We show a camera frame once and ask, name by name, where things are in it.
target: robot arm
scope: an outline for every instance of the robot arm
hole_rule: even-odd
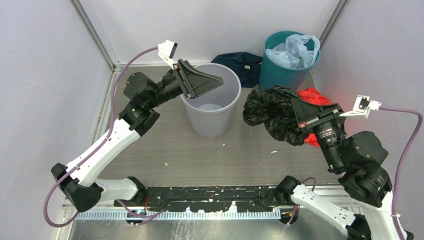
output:
[[[381,167],[388,156],[380,140],[369,131],[346,138],[346,118],[367,118],[380,102],[358,95],[352,111],[343,112],[336,104],[318,106],[297,98],[291,104],[300,128],[313,132],[328,164],[330,173],[344,175],[338,182],[361,206],[361,214],[337,207],[310,192],[297,179],[287,176],[277,187],[280,199],[300,204],[321,216],[351,240],[398,240],[392,219],[392,183]],[[402,231],[407,240],[414,235]]]
[[[153,126],[160,116],[153,108],[181,94],[194,99],[223,85],[222,78],[197,71],[188,61],[180,59],[175,62],[172,58],[176,47],[176,43],[168,40],[159,44],[158,55],[172,68],[162,77],[161,82],[155,83],[141,72],[127,79],[124,94],[130,102],[114,121],[113,132],[109,137],[105,133],[76,159],[67,165],[57,163],[51,169],[58,181],[108,137],[101,148],[59,185],[78,212],[85,212],[98,202],[116,199],[140,204],[145,198],[146,188],[135,177],[103,180],[97,178],[98,175],[122,150]]]

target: black plastic bag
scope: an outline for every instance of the black plastic bag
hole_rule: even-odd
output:
[[[244,122],[250,126],[264,124],[274,139],[293,146],[303,145],[310,133],[298,128],[291,98],[301,99],[294,90],[283,86],[264,91],[253,89],[244,104]]]

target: dark blue cloth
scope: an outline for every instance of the dark blue cloth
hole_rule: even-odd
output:
[[[248,52],[232,52],[216,56],[212,63],[224,65],[237,74],[242,88],[253,88],[258,84],[261,72],[261,56]]]

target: clear plastic bin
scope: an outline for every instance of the clear plastic bin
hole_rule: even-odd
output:
[[[242,86],[239,77],[224,65],[206,63],[195,68],[223,79],[222,86],[198,98],[189,99],[181,95],[193,129],[202,136],[216,137],[230,125]]]

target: white wall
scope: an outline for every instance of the white wall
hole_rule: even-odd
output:
[[[317,37],[338,0],[83,0],[104,41],[121,63],[166,39],[178,43],[175,58],[210,62],[216,55],[263,54],[272,33],[294,30]],[[154,54],[136,64],[163,63]]]
[[[385,106],[424,113],[424,2],[417,0],[348,3],[313,68],[316,85],[348,111],[357,94]],[[389,151],[383,167],[394,181],[395,170],[417,118],[404,113],[372,112],[368,120],[347,122],[347,132],[370,130]],[[422,177],[424,129],[403,166],[398,211],[403,227],[416,239],[424,235]]]
[[[0,1],[0,32],[0,239],[48,240],[50,169],[87,148],[110,69],[68,0]]]

